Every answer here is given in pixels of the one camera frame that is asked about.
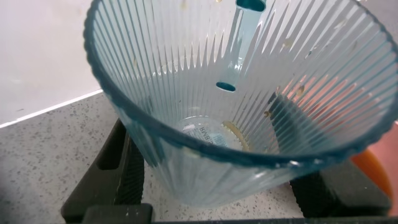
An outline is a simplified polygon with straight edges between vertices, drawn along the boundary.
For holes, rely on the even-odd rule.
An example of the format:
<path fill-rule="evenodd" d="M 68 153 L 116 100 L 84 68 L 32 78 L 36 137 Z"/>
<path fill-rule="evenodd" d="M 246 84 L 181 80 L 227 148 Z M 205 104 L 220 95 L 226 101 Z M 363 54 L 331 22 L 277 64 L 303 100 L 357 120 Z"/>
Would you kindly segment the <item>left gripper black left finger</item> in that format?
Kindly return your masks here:
<path fill-rule="evenodd" d="M 61 208 L 67 223 L 83 220 L 95 205 L 138 205 L 144 190 L 144 159 L 120 120 Z"/>

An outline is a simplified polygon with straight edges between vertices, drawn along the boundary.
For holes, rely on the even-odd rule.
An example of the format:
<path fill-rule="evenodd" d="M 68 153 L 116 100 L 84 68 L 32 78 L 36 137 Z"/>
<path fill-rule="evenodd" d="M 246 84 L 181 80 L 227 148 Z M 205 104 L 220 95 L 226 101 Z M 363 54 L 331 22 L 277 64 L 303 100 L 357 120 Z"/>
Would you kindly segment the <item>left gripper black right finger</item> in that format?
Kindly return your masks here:
<path fill-rule="evenodd" d="M 293 101 L 272 94 L 269 118 L 281 151 L 277 163 L 306 169 L 290 181 L 306 218 L 387 215 L 391 209 L 388 187 L 373 181 L 350 157 L 365 146 L 355 144 L 334 151 L 332 131 L 345 121 L 333 114 L 315 121 Z"/>

